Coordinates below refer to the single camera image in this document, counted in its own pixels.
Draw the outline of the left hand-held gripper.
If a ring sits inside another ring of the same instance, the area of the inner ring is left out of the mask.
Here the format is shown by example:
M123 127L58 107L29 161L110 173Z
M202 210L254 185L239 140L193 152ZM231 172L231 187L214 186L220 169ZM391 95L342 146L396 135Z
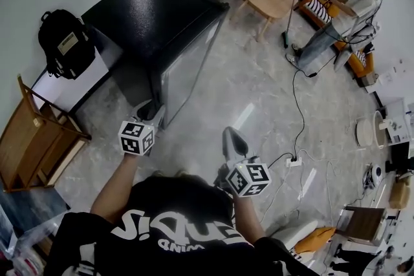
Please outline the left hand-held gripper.
M133 108L131 116L122 122L118 139L124 154L150 155L166 111L165 105L156 110L151 104L152 99L139 103Z

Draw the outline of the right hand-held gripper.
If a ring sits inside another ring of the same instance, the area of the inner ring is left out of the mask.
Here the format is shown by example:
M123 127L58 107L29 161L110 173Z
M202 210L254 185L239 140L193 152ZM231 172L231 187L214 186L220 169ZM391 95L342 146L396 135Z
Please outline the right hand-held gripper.
M226 127L223 131L223 155L227 173L224 187L238 197L260 195L270 184L268 165L249 152L248 142L240 131Z

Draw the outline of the black mini fridge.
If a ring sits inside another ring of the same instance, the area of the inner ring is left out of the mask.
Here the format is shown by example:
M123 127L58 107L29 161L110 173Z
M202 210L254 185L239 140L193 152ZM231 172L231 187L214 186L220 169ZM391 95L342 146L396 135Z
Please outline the black mini fridge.
M162 105L160 77L179 38L220 0L101 0L82 20L96 48L108 51L109 72L128 103Z

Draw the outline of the person's left forearm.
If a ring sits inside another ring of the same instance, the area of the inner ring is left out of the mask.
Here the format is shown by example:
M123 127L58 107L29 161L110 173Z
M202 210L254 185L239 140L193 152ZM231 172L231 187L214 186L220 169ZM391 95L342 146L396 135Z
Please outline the person's left forearm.
M115 224L129 201L141 156L125 154L119 166L99 192L90 212Z

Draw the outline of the person's right forearm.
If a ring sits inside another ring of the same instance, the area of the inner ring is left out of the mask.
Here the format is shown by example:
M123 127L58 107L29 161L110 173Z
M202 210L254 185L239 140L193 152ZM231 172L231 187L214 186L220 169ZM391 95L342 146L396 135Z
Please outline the person's right forearm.
M266 237L265 231L256 215L256 211L250 197L238 197L233 194L235 228L251 244Z

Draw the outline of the smartphone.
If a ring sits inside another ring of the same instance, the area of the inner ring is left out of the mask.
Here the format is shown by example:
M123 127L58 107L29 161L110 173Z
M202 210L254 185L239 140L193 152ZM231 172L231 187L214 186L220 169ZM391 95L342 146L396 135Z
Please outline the smartphone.
M227 164L223 164L222 166L220 166L220 168L218 168L218 171L217 171L217 177L213 183L214 186L220 187L221 189L228 187L226 177L229 172L230 170Z

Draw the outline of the person's black printed t-shirt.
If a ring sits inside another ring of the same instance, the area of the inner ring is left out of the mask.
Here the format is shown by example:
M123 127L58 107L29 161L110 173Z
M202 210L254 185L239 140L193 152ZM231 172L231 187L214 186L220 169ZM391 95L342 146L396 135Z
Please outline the person's black printed t-shirt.
M152 176L120 220L67 213L44 276L318 276L275 239L249 243L226 193L192 178Z

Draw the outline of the black backpack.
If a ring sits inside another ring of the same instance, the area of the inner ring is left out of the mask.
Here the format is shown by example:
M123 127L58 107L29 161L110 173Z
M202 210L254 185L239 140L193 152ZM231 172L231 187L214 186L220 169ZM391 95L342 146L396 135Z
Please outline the black backpack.
M38 41L50 76L75 80L95 59L95 47L86 26L67 10L45 12Z

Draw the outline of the orange cushion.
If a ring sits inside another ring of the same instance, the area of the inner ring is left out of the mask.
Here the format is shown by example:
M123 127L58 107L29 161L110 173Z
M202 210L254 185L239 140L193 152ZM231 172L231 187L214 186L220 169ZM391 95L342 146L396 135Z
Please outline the orange cushion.
M300 240L294 246L294 250L297 254L318 251L328 243L335 233L336 228L334 227L317 228L304 239Z

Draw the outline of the wooden rack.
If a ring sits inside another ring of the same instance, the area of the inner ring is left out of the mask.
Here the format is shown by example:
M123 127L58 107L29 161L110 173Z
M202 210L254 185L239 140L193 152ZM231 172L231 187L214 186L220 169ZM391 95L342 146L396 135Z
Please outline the wooden rack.
M22 100L0 137L0 180L7 193L53 187L91 140L73 116L17 77Z

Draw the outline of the round white tray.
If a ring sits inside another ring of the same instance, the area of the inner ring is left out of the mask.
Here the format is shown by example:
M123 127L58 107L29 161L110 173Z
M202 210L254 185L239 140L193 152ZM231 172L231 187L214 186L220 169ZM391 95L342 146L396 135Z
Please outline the round white tray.
M369 147L374 141L373 120L370 118L359 119L356 123L356 140L360 147Z

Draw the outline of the small round white device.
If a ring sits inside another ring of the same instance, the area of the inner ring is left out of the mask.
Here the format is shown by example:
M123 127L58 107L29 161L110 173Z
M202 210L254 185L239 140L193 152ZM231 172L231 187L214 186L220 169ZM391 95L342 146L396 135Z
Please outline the small round white device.
M382 168L379 165L371 164L364 177L364 187L374 189L379 186L382 181Z

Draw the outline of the orange sofa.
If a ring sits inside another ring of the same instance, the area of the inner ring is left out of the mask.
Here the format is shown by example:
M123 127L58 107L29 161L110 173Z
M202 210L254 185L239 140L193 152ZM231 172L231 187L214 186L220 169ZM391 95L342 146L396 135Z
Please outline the orange sofa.
M327 23L324 23L323 21L320 21L312 12L310 12L309 10L307 10L305 8L305 4L308 3L309 1L310 0L298 1L294 5L294 10L299 10L305 17L307 17L309 19L309 21L311 23L313 23L313 25L315 27L318 27L318 28L324 27ZM329 15L332 18L336 17L340 13L340 9L336 5L332 4L331 0L318 0L318 1L321 2L326 7ZM363 47L360 47L358 50L364 52ZM370 72L374 71L373 53L372 52L365 53L367 64L366 64L366 68L363 68L363 66L361 66L358 58L355 56L355 53L357 51L352 52L352 54L351 54L350 58L348 59L347 63L349 64L352 71L354 72L354 75L357 78L361 78L362 76L365 76L365 75L369 74Z

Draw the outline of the beige bucket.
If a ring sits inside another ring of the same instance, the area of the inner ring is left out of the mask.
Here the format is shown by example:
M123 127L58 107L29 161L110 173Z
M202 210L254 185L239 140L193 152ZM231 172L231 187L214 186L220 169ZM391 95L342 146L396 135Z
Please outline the beige bucket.
M373 116L373 129L376 145L383 149L387 144L387 123L380 111L375 111Z

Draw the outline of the small cardboard box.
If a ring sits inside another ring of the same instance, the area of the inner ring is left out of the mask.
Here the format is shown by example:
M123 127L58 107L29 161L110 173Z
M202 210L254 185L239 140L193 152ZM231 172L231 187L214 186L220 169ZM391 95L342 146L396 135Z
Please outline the small cardboard box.
M370 72L369 74L362 76L357 79L358 85L360 87L369 87L376 83L378 79L378 74L375 72Z

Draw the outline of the dark glass panel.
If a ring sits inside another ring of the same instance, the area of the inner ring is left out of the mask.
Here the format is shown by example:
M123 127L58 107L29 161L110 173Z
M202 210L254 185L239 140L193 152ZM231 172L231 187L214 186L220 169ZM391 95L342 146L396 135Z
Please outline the dark glass panel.
M6 193L1 183L0 206L17 238L70 209L53 187Z

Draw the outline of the wooden coffee table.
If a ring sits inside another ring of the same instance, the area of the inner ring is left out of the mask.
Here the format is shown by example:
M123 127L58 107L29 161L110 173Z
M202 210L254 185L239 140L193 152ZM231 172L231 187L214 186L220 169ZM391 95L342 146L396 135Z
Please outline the wooden coffee table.
M262 42L267 28L274 21L283 19L287 14L291 13L291 10L297 2L298 0L243 0L231 18L236 18L246 6L251 7L254 11L261 14L265 18L265 24L259 31L256 41Z

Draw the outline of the brown wooden side table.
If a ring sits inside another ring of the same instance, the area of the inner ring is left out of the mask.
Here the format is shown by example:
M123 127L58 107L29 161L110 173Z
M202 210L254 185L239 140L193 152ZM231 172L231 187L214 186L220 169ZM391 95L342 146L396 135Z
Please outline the brown wooden side table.
M379 246L386 229L387 209L347 206L335 233L357 244Z

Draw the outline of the large striped cushion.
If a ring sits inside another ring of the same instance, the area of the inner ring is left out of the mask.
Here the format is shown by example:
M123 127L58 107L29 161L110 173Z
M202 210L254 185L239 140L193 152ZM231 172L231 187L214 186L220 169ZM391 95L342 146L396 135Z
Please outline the large striped cushion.
M332 20L332 17L329 15L326 7L318 0L310 0L305 4L305 8L324 23L330 23Z

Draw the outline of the white appliance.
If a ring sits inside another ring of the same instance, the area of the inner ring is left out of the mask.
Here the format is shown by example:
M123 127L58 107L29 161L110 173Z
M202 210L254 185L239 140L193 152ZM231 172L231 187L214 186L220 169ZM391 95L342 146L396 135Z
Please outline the white appliance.
M385 130L391 145L414 142L414 101L397 100L385 106L386 117L379 129Z

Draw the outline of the clear plastic bags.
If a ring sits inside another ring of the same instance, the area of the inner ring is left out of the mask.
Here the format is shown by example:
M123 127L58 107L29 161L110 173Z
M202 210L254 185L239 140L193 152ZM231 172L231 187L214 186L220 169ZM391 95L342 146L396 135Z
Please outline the clear plastic bags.
M11 221L0 213L0 276L43 276L64 215L61 213L18 235Z

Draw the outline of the long-handled broom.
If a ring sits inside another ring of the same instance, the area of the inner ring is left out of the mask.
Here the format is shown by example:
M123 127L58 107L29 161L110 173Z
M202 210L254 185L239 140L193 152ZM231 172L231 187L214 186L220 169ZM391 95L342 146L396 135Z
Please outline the long-handled broom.
M294 11L294 5L296 3L297 3L297 0L292 0L287 27L286 27L285 31L281 34L281 37L282 37L282 40L283 40L283 46L284 46L285 49L288 49L288 47L289 47L289 29L290 29L290 23L291 23L291 19L292 19L292 13Z

